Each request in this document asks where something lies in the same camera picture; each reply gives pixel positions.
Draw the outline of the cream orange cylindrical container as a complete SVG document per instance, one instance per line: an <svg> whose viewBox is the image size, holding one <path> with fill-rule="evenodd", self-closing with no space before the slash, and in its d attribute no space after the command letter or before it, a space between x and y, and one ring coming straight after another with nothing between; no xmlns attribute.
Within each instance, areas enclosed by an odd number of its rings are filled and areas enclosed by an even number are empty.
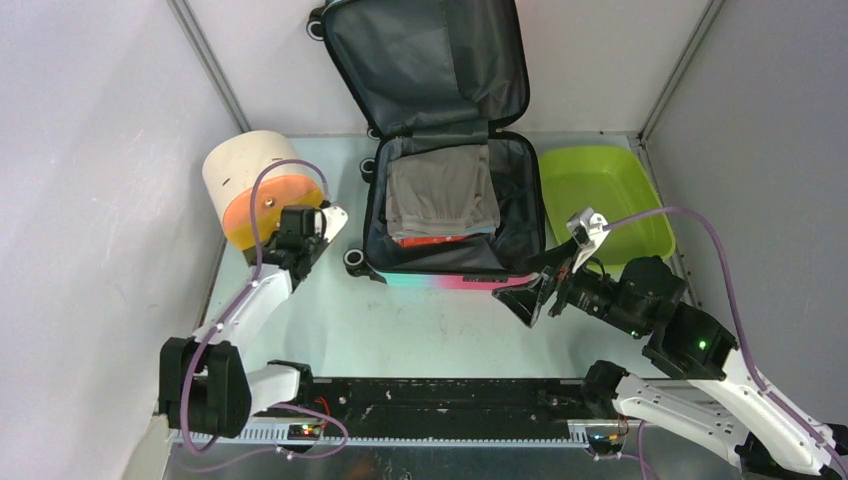
<svg viewBox="0 0 848 480"><path fill-rule="evenodd" d="M202 178L226 239L240 251L256 244L252 219L265 242L284 207L318 207L329 198L320 169L303 160L288 138L269 130L219 144L205 158Z"/></svg>

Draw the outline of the pink teal cartoon suitcase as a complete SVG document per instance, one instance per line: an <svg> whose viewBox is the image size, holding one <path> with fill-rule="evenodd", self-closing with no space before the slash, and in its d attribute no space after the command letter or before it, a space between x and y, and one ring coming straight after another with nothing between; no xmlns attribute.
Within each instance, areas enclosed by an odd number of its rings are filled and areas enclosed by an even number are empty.
<svg viewBox="0 0 848 480"><path fill-rule="evenodd" d="M491 291L523 284L545 248L538 158L511 130L530 81L512 1L327 1L307 34L324 44L378 141L360 162L368 185L363 242L348 249L353 277L390 286ZM401 158L478 145L501 222L491 233L442 244L399 245L386 213L389 166Z"/></svg>

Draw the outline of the lime green plastic tray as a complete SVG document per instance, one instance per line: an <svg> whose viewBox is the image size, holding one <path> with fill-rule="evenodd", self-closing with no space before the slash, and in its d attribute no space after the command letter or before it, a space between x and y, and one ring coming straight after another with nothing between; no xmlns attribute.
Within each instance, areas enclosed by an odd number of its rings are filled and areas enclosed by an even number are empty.
<svg viewBox="0 0 848 480"><path fill-rule="evenodd" d="M587 207L615 222L661 206L640 160L625 148L559 148L544 153L538 162L551 246L571 238L566 221ZM667 260L675 249L676 239L668 218L657 215L617 228L595 257L607 270L618 272L637 257Z"/></svg>

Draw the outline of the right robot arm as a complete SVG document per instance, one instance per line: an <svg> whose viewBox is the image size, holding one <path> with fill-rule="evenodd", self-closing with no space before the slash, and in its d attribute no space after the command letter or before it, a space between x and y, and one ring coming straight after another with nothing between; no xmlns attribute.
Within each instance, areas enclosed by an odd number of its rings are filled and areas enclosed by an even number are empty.
<svg viewBox="0 0 848 480"><path fill-rule="evenodd" d="M847 429L796 411L745 362L738 339L718 320L683 301L685 283L657 257L626 263L618 279L577 262L568 242L534 257L529 282L493 296L527 326L541 311L572 306L643 341L642 353L673 380L707 394L713 408L664 393L606 360L581 384L596 418L618 414L657 425L710 450L754 479L840 479L847 474Z"/></svg>

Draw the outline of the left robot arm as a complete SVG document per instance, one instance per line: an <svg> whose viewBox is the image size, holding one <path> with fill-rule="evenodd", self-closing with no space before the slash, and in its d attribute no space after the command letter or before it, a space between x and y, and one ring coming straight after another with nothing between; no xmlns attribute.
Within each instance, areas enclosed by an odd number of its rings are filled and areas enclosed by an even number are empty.
<svg viewBox="0 0 848 480"><path fill-rule="evenodd" d="M184 435L235 438L249 418L276 405L304 416L316 403L304 370L282 361L248 370L243 356L261 327L311 273L348 221L328 202L288 206L262 245L244 286L218 318L160 350L159 410Z"/></svg>

